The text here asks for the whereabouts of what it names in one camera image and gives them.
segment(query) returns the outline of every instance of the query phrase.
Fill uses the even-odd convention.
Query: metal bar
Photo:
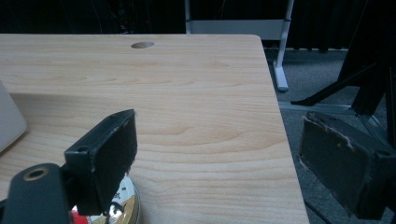
[[[351,76],[348,76],[346,78],[343,78],[341,80],[337,80],[333,84],[329,85],[328,87],[324,88],[321,91],[318,91],[314,95],[301,100],[301,101],[291,101],[293,105],[314,105],[318,102],[320,102],[323,99],[326,99],[327,97],[331,96],[332,94],[340,91],[350,83],[359,80],[369,72],[373,71],[373,69],[376,68],[376,63],[371,64],[370,66],[365,67],[364,69],[360,70],[359,72],[352,74]]]
[[[388,141],[396,148],[396,71],[390,68],[387,77]]]
[[[312,106],[292,105],[290,102],[278,102],[279,108],[283,110],[315,111],[329,114],[356,115],[350,105],[325,105],[316,104]]]
[[[389,146],[387,132],[375,116],[358,115],[358,118],[373,138]]]
[[[277,54],[276,61],[274,61],[276,88],[279,91],[288,91],[289,90],[288,81],[286,80],[285,71],[283,70],[282,63],[283,63],[283,58],[285,56],[286,43],[288,41],[288,34],[289,34],[289,28],[290,28],[290,22],[291,22],[291,12],[293,9],[293,4],[294,4],[294,0],[289,0],[288,9],[286,10],[285,20],[283,21],[283,24],[282,24],[282,33],[279,37],[279,39],[280,39],[279,52]]]
[[[373,115],[385,94],[386,76],[382,69],[375,69],[359,88],[352,108],[360,115]]]
[[[190,0],[184,0],[184,12],[186,14],[186,34],[191,34],[191,11]]]
[[[261,39],[278,40],[283,20],[190,21],[195,34],[252,34]]]

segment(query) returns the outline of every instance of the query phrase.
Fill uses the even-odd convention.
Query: black cable
[[[221,6],[221,14],[220,14],[220,19],[221,19],[221,20],[222,20],[222,14],[223,14],[223,12],[224,12],[225,1],[226,1],[226,0],[223,1],[223,4],[222,4],[222,6]]]
[[[14,11],[12,10],[12,7],[9,5],[8,1],[5,1],[5,2],[6,2],[6,5],[7,5],[9,11],[11,12],[12,18],[13,18],[14,21],[17,23],[18,28],[20,28],[20,31],[21,31],[21,33],[23,34],[24,31],[23,31],[23,29],[22,29],[22,27],[21,27],[21,25],[20,25],[20,22],[18,21],[18,18],[15,16],[15,13],[14,13]]]
[[[151,25],[151,16],[149,13],[149,3],[148,0],[145,0],[145,5],[146,5],[146,15],[148,16],[148,32],[152,34],[152,25]]]
[[[108,12],[110,13],[110,15],[114,18],[114,19],[119,19],[118,16],[116,16],[113,12],[113,9],[111,8],[110,4],[108,3],[108,1],[106,1],[106,7]]]
[[[305,204],[309,209],[311,209],[311,211],[313,211],[315,214],[317,214],[317,216],[320,217],[320,219],[322,219],[326,224],[332,224],[332,223],[329,221],[329,219],[327,219],[325,216],[323,216],[323,215],[318,211],[318,209],[316,209],[311,203],[307,202],[305,199],[304,199],[304,204]]]
[[[102,23],[100,22],[99,15],[98,15],[98,12],[96,11],[96,6],[95,6],[95,3],[93,2],[93,0],[91,0],[91,4],[92,4],[92,7],[93,7],[93,11],[95,12],[96,19],[98,20],[98,23],[99,23],[100,34],[102,34],[103,33]]]
[[[70,33],[73,34],[74,33],[73,25],[72,25],[72,22],[70,22],[70,18],[69,18],[69,15],[66,12],[66,9],[64,8],[64,1],[63,0],[59,0],[59,3],[61,4],[62,11],[64,12],[64,17],[66,18],[67,25],[69,25]]]

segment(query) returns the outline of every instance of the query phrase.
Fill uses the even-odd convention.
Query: black curtain
[[[194,20],[283,19],[287,3],[191,0],[191,16]],[[348,48],[365,4],[366,0],[295,0],[287,47]],[[180,34],[185,33],[184,20],[183,0],[0,0],[0,33]]]
[[[295,0],[288,46],[349,48],[365,4],[365,0]]]

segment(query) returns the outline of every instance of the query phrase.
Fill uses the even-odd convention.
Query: white object
[[[26,131],[26,120],[0,82],[0,151]]]
[[[118,223],[120,218],[121,219],[125,218],[125,215],[127,215],[127,217],[133,216],[132,213],[134,212],[134,210],[137,210],[137,218],[136,218],[136,220],[130,219],[129,223],[138,223],[138,221],[139,221],[139,213],[140,213],[139,194],[138,194],[137,189],[136,189],[134,183],[132,182],[131,178],[128,175],[126,175],[121,180],[119,190],[117,190],[117,193],[114,195],[112,202],[118,203],[119,205],[122,206],[122,204],[127,203],[127,201],[130,200],[132,197],[134,197],[133,210],[125,209],[125,211],[124,211],[125,213],[129,213],[129,214],[124,214],[120,210],[115,209],[114,205],[110,206],[109,222],[108,222],[109,224]],[[82,223],[88,222],[88,223],[99,224],[99,223],[106,222],[106,218],[103,215],[91,216],[91,217],[80,216],[78,214],[78,209],[76,206],[72,209],[72,213],[75,218],[78,217],[79,219],[84,219],[82,221]]]

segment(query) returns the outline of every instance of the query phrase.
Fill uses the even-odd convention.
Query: wood grain
[[[131,45],[151,41],[153,46]],[[260,39],[254,35],[0,35],[0,80],[28,122],[0,157],[17,172],[134,108],[142,223],[306,223]]]

